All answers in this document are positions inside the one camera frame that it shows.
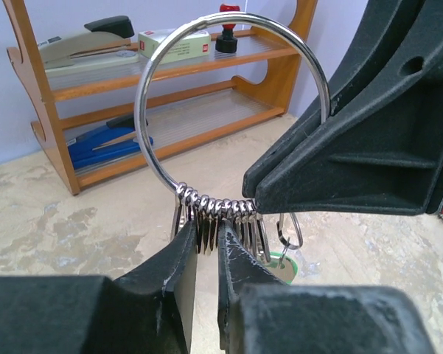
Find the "box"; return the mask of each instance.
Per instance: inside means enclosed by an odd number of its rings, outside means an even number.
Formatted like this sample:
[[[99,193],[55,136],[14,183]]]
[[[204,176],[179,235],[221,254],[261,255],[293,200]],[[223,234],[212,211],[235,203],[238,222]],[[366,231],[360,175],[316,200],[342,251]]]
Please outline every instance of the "box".
[[[140,32],[138,35],[139,54],[150,58],[159,44],[174,30],[160,29]],[[198,31],[181,39],[164,56],[161,63],[201,57],[209,54],[211,36],[207,31]]]

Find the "stapler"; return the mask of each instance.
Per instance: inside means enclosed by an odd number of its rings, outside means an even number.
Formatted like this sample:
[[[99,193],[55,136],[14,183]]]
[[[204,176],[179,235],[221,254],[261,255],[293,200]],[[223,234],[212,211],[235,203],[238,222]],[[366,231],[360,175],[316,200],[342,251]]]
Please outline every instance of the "stapler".
[[[74,34],[57,35],[38,43],[48,77],[76,74],[139,61],[137,52],[128,50],[128,46],[121,45],[123,40],[134,36],[133,25],[127,16],[103,18],[83,26],[83,30]]]
[[[67,147],[74,169],[78,170],[139,151],[139,144],[134,136],[133,114],[126,114],[69,140]]]

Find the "stone surface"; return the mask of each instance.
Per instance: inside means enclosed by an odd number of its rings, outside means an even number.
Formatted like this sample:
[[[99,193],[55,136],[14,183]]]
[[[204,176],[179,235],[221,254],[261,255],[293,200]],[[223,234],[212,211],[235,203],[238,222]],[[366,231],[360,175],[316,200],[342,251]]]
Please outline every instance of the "stone surface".
[[[178,181],[215,198],[241,198],[243,173],[293,123],[285,116],[163,162]],[[148,168],[71,196],[43,153],[0,166],[0,274],[107,274],[115,278],[167,245],[173,195]],[[267,215],[272,251],[278,215]],[[293,284],[391,285],[417,305],[443,353],[443,222],[299,213],[304,246]],[[286,237],[294,236],[289,218]],[[200,257],[193,353],[220,353],[217,254]]]

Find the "wooden shelf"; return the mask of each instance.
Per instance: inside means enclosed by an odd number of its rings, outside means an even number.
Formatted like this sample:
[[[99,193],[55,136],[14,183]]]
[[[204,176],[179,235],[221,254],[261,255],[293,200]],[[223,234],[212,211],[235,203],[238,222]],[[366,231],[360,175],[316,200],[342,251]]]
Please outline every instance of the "wooden shelf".
[[[153,81],[209,72],[288,55],[297,55],[296,50],[278,41],[251,34],[238,39],[238,50],[234,54],[216,52],[213,43],[210,54],[205,57],[161,64],[154,74]],[[109,69],[97,69],[63,77],[51,77],[49,78],[49,84],[54,100],[56,102],[71,100],[77,97],[135,86],[138,84],[141,71],[147,62],[146,57],[140,56],[139,63]]]
[[[82,188],[146,164],[139,152],[132,156],[74,170],[66,144],[70,129],[111,119],[133,111],[133,103],[61,119],[56,102],[71,100],[137,85],[147,59],[135,64],[47,77],[24,0],[2,0],[13,26],[18,47],[7,48],[8,58],[29,95],[38,120],[31,123],[36,139],[69,191],[76,195]],[[289,28],[307,39],[317,0],[296,0],[296,11]],[[216,52],[214,44],[206,57],[160,65],[153,81],[253,63],[268,62],[261,83],[243,77],[191,88],[147,101],[150,134],[156,155],[166,158],[205,144],[243,128],[264,122],[287,111],[300,66],[300,55],[282,39],[252,27],[235,31],[238,49],[234,54]],[[214,41],[217,34],[212,34]],[[129,40],[107,46],[137,50]]]

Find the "blue stapler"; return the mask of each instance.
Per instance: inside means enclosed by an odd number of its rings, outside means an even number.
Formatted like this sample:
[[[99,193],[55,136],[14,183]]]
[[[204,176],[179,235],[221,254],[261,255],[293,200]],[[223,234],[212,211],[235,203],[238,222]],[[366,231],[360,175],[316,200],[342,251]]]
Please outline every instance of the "blue stapler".
[[[102,127],[88,131],[67,142],[74,169],[105,162],[135,153],[140,150],[135,139],[126,139],[111,144],[118,139],[135,131],[133,114],[127,114],[109,120]]]

